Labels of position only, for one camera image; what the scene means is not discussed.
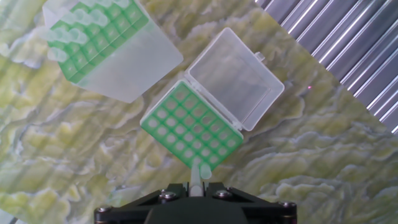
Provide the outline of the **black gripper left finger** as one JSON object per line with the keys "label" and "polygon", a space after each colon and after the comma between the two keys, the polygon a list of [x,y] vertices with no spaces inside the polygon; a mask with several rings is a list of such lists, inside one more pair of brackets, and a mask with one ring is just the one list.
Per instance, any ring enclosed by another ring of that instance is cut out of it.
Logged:
{"label": "black gripper left finger", "polygon": [[133,202],[121,207],[100,205],[94,210],[95,224],[124,224],[124,223],[145,223],[149,212],[162,204],[177,199],[185,198],[188,183],[169,184],[167,188],[156,190]]}

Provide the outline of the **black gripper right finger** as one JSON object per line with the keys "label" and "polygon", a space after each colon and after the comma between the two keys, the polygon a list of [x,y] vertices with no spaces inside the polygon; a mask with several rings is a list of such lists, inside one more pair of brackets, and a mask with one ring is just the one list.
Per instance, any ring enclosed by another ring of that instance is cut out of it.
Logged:
{"label": "black gripper right finger", "polygon": [[207,198],[233,205],[237,212],[231,208],[221,210],[245,218],[246,223],[297,224],[297,204],[294,202],[268,202],[234,187],[226,187],[221,182],[205,182],[203,185]]}

